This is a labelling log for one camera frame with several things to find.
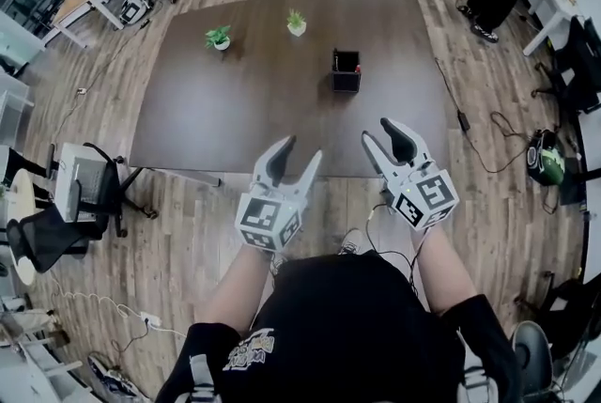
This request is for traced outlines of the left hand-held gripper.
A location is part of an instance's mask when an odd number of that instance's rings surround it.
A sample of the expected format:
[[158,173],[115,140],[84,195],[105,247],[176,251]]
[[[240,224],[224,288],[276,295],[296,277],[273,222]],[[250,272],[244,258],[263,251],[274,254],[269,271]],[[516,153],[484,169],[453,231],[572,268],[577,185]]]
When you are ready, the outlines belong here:
[[296,140],[295,135],[289,135],[257,159],[250,189],[240,197],[235,227],[243,242],[254,248],[282,252],[301,229],[323,151],[316,151],[295,183],[281,183]]

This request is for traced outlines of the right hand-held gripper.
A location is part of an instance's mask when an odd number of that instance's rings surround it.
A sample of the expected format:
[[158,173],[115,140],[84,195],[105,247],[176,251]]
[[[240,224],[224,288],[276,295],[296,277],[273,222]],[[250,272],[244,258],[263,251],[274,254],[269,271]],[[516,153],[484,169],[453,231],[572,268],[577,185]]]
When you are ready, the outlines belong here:
[[424,139],[408,126],[387,117],[380,125],[391,139],[392,152],[370,132],[362,132],[362,147],[384,180],[384,202],[415,231],[446,219],[459,203],[446,169],[429,154]]

